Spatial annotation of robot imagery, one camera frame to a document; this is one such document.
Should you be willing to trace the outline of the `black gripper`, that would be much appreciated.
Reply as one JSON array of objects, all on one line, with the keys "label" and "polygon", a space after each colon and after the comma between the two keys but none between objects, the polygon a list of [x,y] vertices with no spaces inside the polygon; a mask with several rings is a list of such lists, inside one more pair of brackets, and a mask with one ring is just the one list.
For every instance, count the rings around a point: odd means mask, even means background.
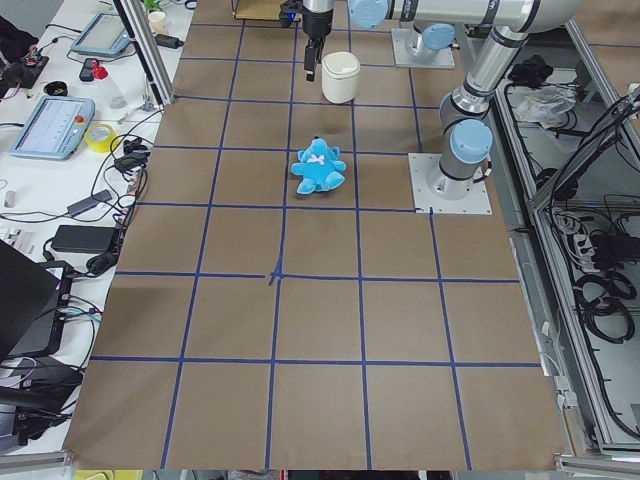
[{"label": "black gripper", "polygon": [[304,51],[304,71],[308,82],[315,81],[316,66],[321,62],[324,39],[331,32],[333,0],[304,0],[302,22],[304,33],[312,39]]}]

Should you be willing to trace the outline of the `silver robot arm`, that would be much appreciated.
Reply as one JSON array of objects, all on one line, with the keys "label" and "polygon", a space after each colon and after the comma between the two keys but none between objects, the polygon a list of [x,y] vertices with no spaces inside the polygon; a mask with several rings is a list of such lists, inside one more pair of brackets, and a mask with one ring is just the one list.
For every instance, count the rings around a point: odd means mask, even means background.
[{"label": "silver robot arm", "polygon": [[406,40],[409,58],[417,64],[426,64],[449,48],[455,39],[455,27],[449,23],[415,21],[413,32]]},{"label": "silver robot arm", "polygon": [[351,20],[372,29],[385,20],[435,21],[492,27],[464,82],[440,106],[444,149],[427,174],[428,187],[448,200],[464,198],[487,158],[493,134],[481,118],[507,68],[532,33],[570,20],[580,1],[349,1]]}]

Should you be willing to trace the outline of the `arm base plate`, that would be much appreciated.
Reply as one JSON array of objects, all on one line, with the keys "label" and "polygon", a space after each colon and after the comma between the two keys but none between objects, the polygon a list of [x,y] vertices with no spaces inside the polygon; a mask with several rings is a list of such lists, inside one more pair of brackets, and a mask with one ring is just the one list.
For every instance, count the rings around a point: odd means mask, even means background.
[{"label": "arm base plate", "polygon": [[453,34],[446,33],[448,44],[437,39],[438,34],[426,30],[424,33],[413,29],[395,28],[391,30],[394,61],[396,67],[453,69],[455,61],[451,43]]},{"label": "arm base plate", "polygon": [[440,169],[440,154],[409,153],[414,211],[421,214],[491,215],[480,165],[467,180],[453,180]]}]

